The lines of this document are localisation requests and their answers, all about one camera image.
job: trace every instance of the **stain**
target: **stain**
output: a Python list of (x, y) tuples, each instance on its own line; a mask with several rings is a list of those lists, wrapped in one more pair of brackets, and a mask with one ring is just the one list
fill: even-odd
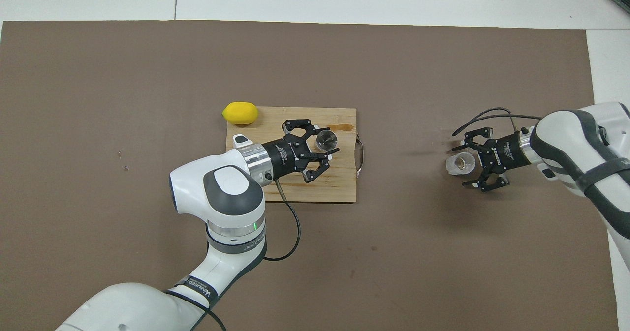
[(352, 131), (354, 129), (354, 125), (351, 125), (349, 123), (342, 123), (342, 124), (330, 124), (327, 125), (327, 127), (330, 127), (331, 131)]

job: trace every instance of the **robotic arm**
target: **robotic arm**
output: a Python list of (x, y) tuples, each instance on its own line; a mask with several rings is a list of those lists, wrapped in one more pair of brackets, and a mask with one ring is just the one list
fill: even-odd
[[(75, 311), (57, 331), (189, 331), (227, 289), (263, 260), (263, 186), (292, 172), (311, 182), (329, 167), (335, 148), (311, 152), (308, 137), (329, 128), (310, 120), (287, 120), (279, 140), (256, 144), (238, 134), (234, 149), (192, 161), (171, 172), (169, 185), (178, 213), (206, 224), (208, 252), (203, 262), (173, 288), (160, 291), (139, 283), (110, 286)], [(301, 137), (291, 134), (305, 130)], [(307, 170), (309, 162), (319, 162)]]
[[(475, 143), (477, 136), (487, 138)], [(536, 165), (548, 180), (587, 197), (600, 211), (613, 241), (630, 269), (630, 112), (608, 102), (580, 110), (553, 112), (529, 129), (492, 139), (492, 128), (466, 132), (453, 151), (472, 148), (483, 167), (472, 185), (488, 192), (509, 184), (505, 172)], [(491, 174), (498, 176), (489, 183)]]

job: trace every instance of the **grey joint cover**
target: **grey joint cover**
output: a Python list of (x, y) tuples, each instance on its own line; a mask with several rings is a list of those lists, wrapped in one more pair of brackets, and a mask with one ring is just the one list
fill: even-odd
[[(229, 194), (221, 189), (214, 172), (222, 168), (233, 167), (238, 170), (249, 182), (245, 192), (241, 194)], [(242, 216), (256, 209), (263, 201), (263, 188), (241, 168), (234, 165), (226, 165), (207, 172), (203, 176), (203, 187), (208, 203), (222, 214), (229, 216)]]

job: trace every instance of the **grey strap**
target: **grey strap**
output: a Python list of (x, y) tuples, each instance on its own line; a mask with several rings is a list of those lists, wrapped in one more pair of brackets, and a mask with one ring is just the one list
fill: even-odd
[(597, 182), (623, 170), (630, 170), (630, 160), (627, 158), (614, 158), (585, 172), (578, 177), (575, 184), (584, 192)]

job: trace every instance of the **lemon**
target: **lemon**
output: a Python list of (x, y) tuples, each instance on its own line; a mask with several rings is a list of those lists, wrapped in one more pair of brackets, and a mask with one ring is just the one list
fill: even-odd
[(231, 124), (250, 124), (258, 118), (258, 109), (251, 102), (230, 102), (222, 114)]

